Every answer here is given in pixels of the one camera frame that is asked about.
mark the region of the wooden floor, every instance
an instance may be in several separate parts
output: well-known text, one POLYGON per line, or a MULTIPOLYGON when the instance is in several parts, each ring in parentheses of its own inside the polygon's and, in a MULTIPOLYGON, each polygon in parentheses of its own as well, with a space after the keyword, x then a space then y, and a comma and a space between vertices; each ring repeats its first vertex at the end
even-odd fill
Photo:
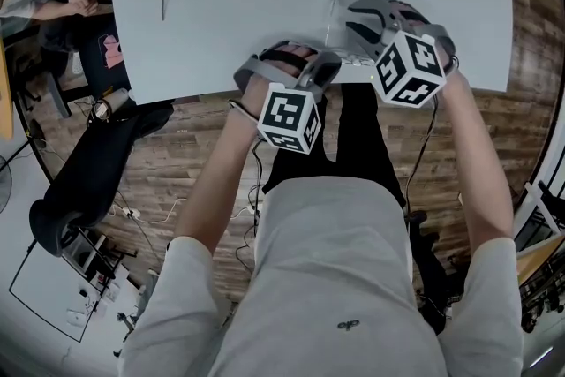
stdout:
MULTIPOLYGON (((514 17, 508 92, 476 91, 475 95, 517 200, 538 161, 554 114, 563 61, 562 0, 514 0, 514 17)), ((45 91, 41 82, 39 89, 45 91)), ((159 260, 138 226, 119 212, 113 217, 107 216, 100 231, 123 248, 139 251, 136 260, 127 261, 134 280, 142 281, 147 268, 159 269, 161 266, 182 202, 177 204, 167 222, 160 221, 167 217, 177 199, 190 195, 222 129, 228 111, 225 101, 229 96, 207 95, 186 100, 187 103, 175 107, 173 117, 161 131, 140 140, 133 149, 120 191, 131 207, 141 211, 143 220, 159 222, 142 223, 159 260)), ((332 88, 328 97, 324 142, 331 156, 336 151, 342 100, 337 88, 332 88)), ((74 115, 62 119, 47 94, 31 115, 40 121, 49 143, 63 158, 69 155, 85 130, 86 121, 79 107, 87 108, 86 105, 73 105, 74 115)), ((429 109, 380 107, 380 126, 402 185, 416 161, 430 116, 429 109)), ((457 200, 456 161, 450 134, 450 125, 440 110, 410 193, 412 208, 422 208, 428 213, 426 230, 440 233, 441 240, 434 250, 446 268, 450 255, 460 260, 469 259, 463 212, 457 200)), ((264 167, 263 182, 268 178, 274 154, 274 150, 267 146, 259 149, 264 167)), ((45 154, 45 159, 49 169, 56 174, 62 163, 53 154, 45 154)), ((234 214, 247 205, 247 194, 256 184, 256 178, 256 164, 250 156, 234 214)), ((119 196, 117 202, 124 204, 119 196)), ((252 216, 247 212, 233 220, 215 256, 217 284, 233 300, 244 295, 249 283, 250 276, 236 260, 235 250, 244 244, 243 235, 250 225, 252 216)), ((243 250, 240 255, 252 266, 250 250, 243 250)))

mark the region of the small logo on shirt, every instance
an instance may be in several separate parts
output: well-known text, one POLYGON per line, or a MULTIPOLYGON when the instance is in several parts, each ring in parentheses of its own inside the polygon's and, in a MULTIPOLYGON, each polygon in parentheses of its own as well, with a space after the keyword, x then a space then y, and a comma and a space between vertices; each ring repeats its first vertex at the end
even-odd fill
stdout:
POLYGON ((342 322, 341 324, 337 324, 337 327, 340 330, 350 331, 353 327, 359 325, 358 320, 350 320, 349 322, 342 322))

